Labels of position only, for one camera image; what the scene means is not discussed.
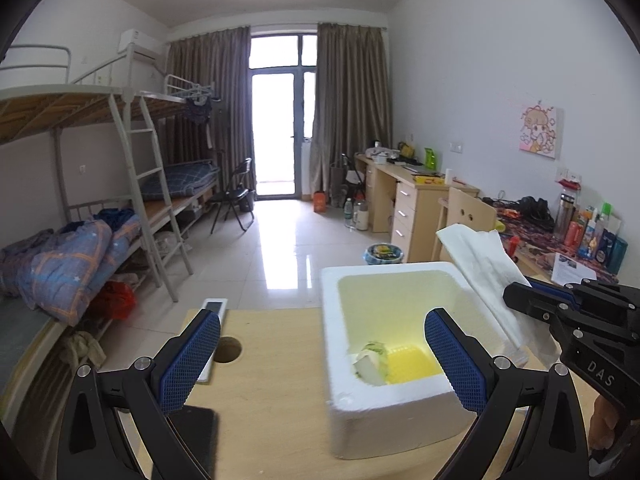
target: black folding chair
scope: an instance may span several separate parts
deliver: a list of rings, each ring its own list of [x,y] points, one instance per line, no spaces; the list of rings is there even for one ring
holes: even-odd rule
[[[362,196],[366,196],[364,182],[362,181],[360,172],[356,169],[356,165],[353,163],[353,160],[348,157],[346,153],[342,153],[340,158],[342,159],[342,168],[344,170],[344,179],[342,182],[343,185],[347,186],[347,198],[355,199],[358,192],[362,193]],[[347,180],[347,176],[350,171],[354,171],[358,177],[358,182],[356,184]]]
[[[213,234],[213,229],[216,228],[216,224],[218,223],[218,217],[220,216],[220,211],[222,211],[222,205],[228,204],[229,207],[226,210],[225,221],[229,216],[229,212],[233,211],[234,215],[236,215],[236,220],[240,224],[240,228],[242,231],[245,231],[251,227],[254,223],[255,216],[253,211],[249,211],[251,213],[251,223],[244,227],[242,222],[240,221],[240,217],[238,216],[238,212],[236,211],[236,206],[239,205],[239,202],[246,198],[246,196],[251,192],[251,190],[247,189],[244,185],[244,179],[251,171],[251,159],[246,158],[241,164],[235,168],[234,172],[229,177],[229,182],[226,184],[226,189],[224,191],[220,191],[212,196],[209,200],[207,200],[210,204],[218,204],[218,211],[216,212],[216,218],[213,221],[213,225],[211,226],[210,235]]]

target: metal screw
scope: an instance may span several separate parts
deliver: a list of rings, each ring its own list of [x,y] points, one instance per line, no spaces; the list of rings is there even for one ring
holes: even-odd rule
[[[133,363],[136,370],[146,370],[147,368],[149,368],[150,364],[151,364],[151,359],[149,359],[148,357],[139,357]]]
[[[567,375],[569,373],[569,368],[564,366],[562,363],[557,363],[554,366],[554,370],[556,371],[556,374],[562,375],[562,377],[564,377],[565,375]]]
[[[498,355],[498,357],[494,359],[494,364],[500,368],[500,370],[506,370],[511,367],[511,361],[501,355]]]
[[[78,377],[87,377],[91,373],[91,367],[89,365],[82,365],[78,368]]]

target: glass door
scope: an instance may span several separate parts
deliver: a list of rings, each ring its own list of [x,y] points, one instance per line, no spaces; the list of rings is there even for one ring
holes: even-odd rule
[[[303,159],[308,158],[316,108],[316,43],[310,34],[252,39],[256,192],[261,199],[303,193]]]

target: white towel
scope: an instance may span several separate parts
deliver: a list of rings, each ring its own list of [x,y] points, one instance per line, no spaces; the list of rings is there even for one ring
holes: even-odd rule
[[[476,232],[455,224],[437,234],[460,272],[513,344],[514,349],[505,348],[505,356],[521,366],[526,362],[526,359],[523,362],[524,347],[528,346],[543,365],[551,367],[560,354],[548,324],[511,310],[502,299],[504,288],[510,283],[530,285],[504,252],[498,231]]]

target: patterned tablecloth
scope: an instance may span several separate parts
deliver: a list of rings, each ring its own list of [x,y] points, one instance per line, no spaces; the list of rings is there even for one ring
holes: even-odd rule
[[[586,260],[577,256],[574,250],[566,247],[561,241],[556,240],[551,233],[542,230],[537,225],[525,219],[516,220],[503,216],[500,210],[498,210],[498,218],[507,227],[505,232],[500,234],[502,239],[508,240],[512,236],[518,235],[521,240],[518,247],[519,250],[535,261],[536,265],[549,275],[551,275],[554,268],[556,253],[560,253],[595,270],[599,281],[605,283],[618,282],[618,277],[601,264],[595,260]]]

